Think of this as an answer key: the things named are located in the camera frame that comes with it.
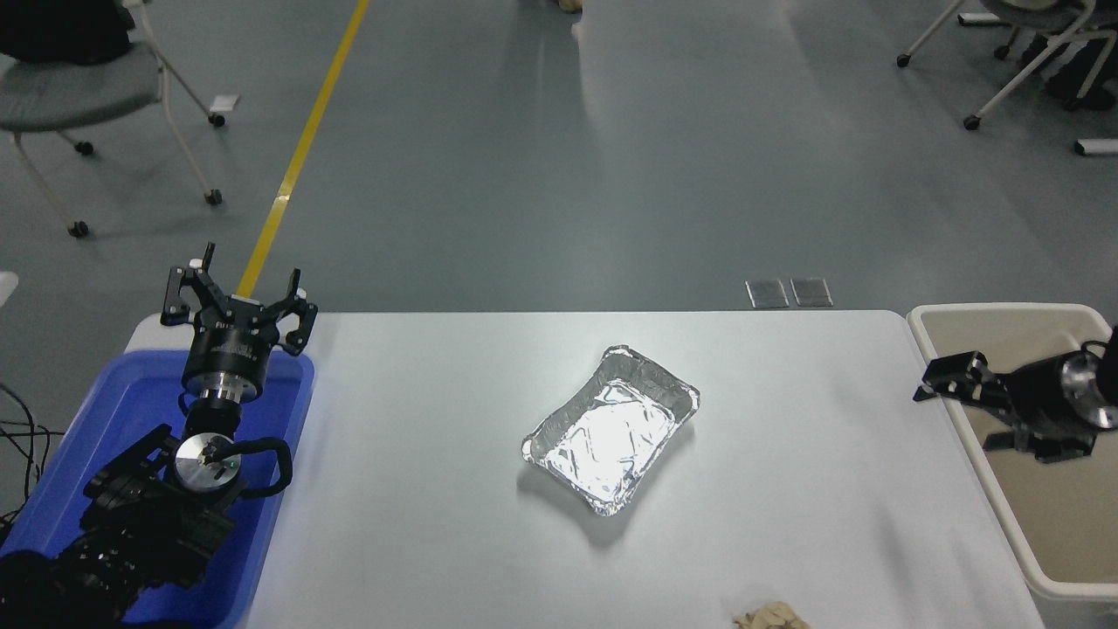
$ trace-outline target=blue plastic bin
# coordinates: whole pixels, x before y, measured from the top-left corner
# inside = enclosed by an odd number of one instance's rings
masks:
[[[78,521],[89,506],[82,490],[97,470],[159,425],[181,435],[186,418],[176,401],[186,361],[186,352],[133,352],[105,368],[0,554],[30,550],[56,556],[80,534]],[[264,394],[245,404],[237,439],[281,437],[294,455],[313,381],[310,359],[273,353]],[[243,464],[250,487],[278,477],[272,455],[245,457]],[[299,476],[297,467],[294,473]],[[125,620],[183,620],[198,629],[233,629],[259,581],[282,497],[238,501],[227,512],[236,526],[210,561],[206,580],[190,590],[148,590]]]

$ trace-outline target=person's leg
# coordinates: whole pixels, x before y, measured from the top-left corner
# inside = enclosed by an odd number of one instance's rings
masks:
[[[1088,41],[1086,46],[1076,53],[1076,56],[1070,61],[1064,64],[1063,67],[1044,83],[1044,92],[1062,101],[1073,98],[1079,92],[1080,86],[1082,86],[1083,80],[1087,79],[1087,75],[1091,72],[1095,61],[1098,60],[1105,45],[1106,41],[1102,39]],[[1103,61],[1102,69],[1099,72],[1087,96],[1080,103],[1083,108],[1107,111],[1115,106],[1118,98],[1115,98],[1114,94],[1103,89],[1102,84],[1108,78],[1115,76],[1116,67],[1118,67],[1118,55],[1111,51]]]
[[[1039,57],[1046,47],[1048,47],[1048,38],[1045,38],[1043,35],[1034,35],[1033,40],[1029,42],[1029,48],[1025,48],[1025,51],[1021,54],[1021,59],[1017,60],[1017,67],[1021,69],[1025,69],[1025,66],[1033,63],[1033,59]],[[1040,74],[1044,68],[1049,66],[1049,64],[1054,61],[1057,57],[1064,54],[1064,51],[1067,50],[1068,50],[1067,44],[1057,48],[1055,53],[1052,53],[1046,59],[1041,61],[1041,65],[1036,66],[1036,69],[1033,70],[1033,74]]]

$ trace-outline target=yellow floor line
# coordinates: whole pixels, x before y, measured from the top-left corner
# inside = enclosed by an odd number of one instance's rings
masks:
[[[370,0],[358,1],[357,8],[353,9],[353,16],[350,17],[349,26],[345,27],[345,35],[342,36],[342,41],[338,45],[338,51],[334,53],[334,60],[330,64],[326,78],[322,82],[322,88],[319,89],[319,97],[314,101],[314,108],[311,109],[311,115],[306,118],[306,125],[303,126],[303,134],[299,137],[295,154],[291,155],[287,172],[283,175],[283,183],[280,184],[276,199],[272,201],[272,211],[268,212],[268,217],[264,221],[264,228],[260,229],[260,236],[256,239],[256,247],[253,248],[253,256],[248,258],[248,266],[245,267],[245,274],[240,276],[240,284],[237,285],[237,294],[240,296],[253,295],[253,289],[256,287],[256,279],[259,278],[260,269],[264,268],[264,260],[267,259],[268,251],[272,249],[272,240],[275,239],[276,230],[280,229],[280,222],[283,221],[283,215],[287,209],[291,192],[295,189],[295,181],[299,180],[299,173],[303,170],[306,153],[310,152],[311,144],[314,142],[314,134],[319,131],[322,114],[326,111],[326,105],[330,103],[330,95],[334,90],[334,83],[338,82],[338,75],[341,74],[342,66],[345,65],[345,57],[349,55],[349,49],[353,44],[353,38],[357,36],[358,28],[361,27],[361,20],[364,19],[364,10],[369,7],[369,2]]]

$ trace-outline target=gray seat cushion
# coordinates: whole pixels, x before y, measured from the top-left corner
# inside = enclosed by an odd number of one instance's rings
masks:
[[[0,77],[0,128],[59,131],[121,117],[159,101],[159,61],[138,42],[95,66],[18,63]]]
[[[1071,26],[1082,12],[1077,2],[1063,0],[1050,9],[1039,11],[1021,9],[1003,0],[982,0],[983,7],[1011,23],[1042,32],[1055,32]],[[1118,21],[1118,6],[1114,0],[1099,0],[1088,27],[1099,27]]]

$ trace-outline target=gray floor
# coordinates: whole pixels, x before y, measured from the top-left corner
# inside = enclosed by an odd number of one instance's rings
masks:
[[[961,128],[1016,72],[991,55],[1004,29],[953,21],[900,70],[938,4],[587,2],[373,0],[254,296],[299,265],[324,309],[732,309],[745,279],[811,275],[839,307],[1067,301],[1118,321],[1118,160],[1070,150],[1118,117],[1031,79]],[[20,276],[0,381],[44,425],[68,425],[161,306],[168,266],[212,239],[236,287],[353,6],[152,6],[199,93],[243,95],[217,131],[174,101],[219,209],[155,107],[83,132],[92,159],[26,141],[84,241],[0,151],[0,268]]]

